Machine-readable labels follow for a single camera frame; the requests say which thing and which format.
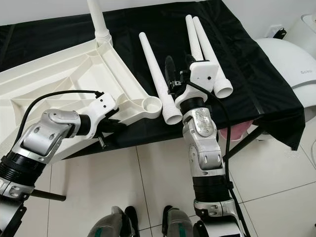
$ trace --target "white bracket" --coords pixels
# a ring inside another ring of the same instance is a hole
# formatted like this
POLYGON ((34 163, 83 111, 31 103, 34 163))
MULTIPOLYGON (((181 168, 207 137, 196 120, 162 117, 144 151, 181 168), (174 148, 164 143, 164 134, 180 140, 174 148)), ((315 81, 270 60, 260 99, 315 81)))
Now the white bracket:
MULTIPOLYGON (((190 65, 190 81, 211 92, 213 90, 218 68, 218 64, 209 61, 194 62, 190 65)), ((207 95, 205 93, 187 85, 183 94, 175 100, 176 107, 180 108, 180 104, 183 101, 194 97, 201 97, 204 101, 207 100, 207 95)))
POLYGON ((84 115, 88 115, 90 118, 91 126, 89 133, 84 137, 85 139, 91 139, 94 137, 99 122, 104 119, 105 114, 111 110, 116 110, 118 106, 115 100, 109 93, 104 93, 95 101, 91 102, 84 115))

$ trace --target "tube opening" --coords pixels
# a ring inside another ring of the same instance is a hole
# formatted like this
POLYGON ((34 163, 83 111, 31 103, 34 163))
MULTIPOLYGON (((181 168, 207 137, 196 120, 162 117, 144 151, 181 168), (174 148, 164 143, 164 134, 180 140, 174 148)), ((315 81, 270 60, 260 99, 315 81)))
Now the tube opening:
POLYGON ((178 122, 180 122, 181 120, 182 120, 182 115, 174 115, 174 116, 169 117, 166 120, 166 123, 168 125, 174 125, 174 124, 177 124, 178 122))
POLYGON ((233 92, 233 89, 232 88, 223 88, 223 89, 220 89, 217 93, 216 93, 216 97, 217 98, 226 98, 228 96, 230 96, 230 94, 233 92))
POLYGON ((157 111, 161 110, 162 103, 161 101, 156 97, 148 97, 143 100, 142 107, 144 110, 146 110, 148 113, 156 113, 157 111))

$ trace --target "power outlet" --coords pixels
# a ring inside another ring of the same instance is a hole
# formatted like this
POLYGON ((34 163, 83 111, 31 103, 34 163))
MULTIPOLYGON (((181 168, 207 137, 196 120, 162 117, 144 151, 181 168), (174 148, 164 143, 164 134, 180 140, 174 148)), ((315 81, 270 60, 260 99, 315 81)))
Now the power outlet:
POLYGON ((269 27, 265 38, 273 38, 273 36, 275 36, 275 34, 279 31, 279 29, 283 28, 283 26, 281 24, 279 25, 272 25, 269 27))

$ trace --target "black tablecloth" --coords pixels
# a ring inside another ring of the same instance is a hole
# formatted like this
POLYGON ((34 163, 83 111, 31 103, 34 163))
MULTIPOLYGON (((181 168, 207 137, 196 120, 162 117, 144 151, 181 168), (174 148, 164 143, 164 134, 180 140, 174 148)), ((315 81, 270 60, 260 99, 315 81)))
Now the black tablecloth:
MULTIPOLYGON (((177 69, 186 68, 190 53, 185 16, 198 16, 234 92, 222 100, 232 124, 256 119, 279 141, 298 148, 305 127, 303 106, 238 19, 220 0, 177 2, 105 12, 115 50, 149 95, 157 96, 138 38, 145 32, 161 70, 171 55, 177 69)), ((92 40, 89 14, 0 27, 0 71, 92 40)), ((212 105, 218 128, 225 117, 212 105)), ((162 116, 142 119, 106 138, 105 150, 135 146, 182 136, 182 124, 166 125, 162 116)), ((74 156, 102 151, 95 143, 74 156)))

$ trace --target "pink object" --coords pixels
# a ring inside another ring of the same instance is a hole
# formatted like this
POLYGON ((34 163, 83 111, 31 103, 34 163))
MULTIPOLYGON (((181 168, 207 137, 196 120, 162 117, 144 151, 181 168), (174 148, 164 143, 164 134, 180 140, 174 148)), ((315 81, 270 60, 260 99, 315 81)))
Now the pink object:
MULTIPOLYGON (((243 138, 243 134, 247 131, 248 128, 252 125, 253 120, 242 122, 232 126, 231 129, 231 141, 239 141, 243 138)), ((227 139, 227 128, 223 128, 219 130, 221 136, 227 139)))

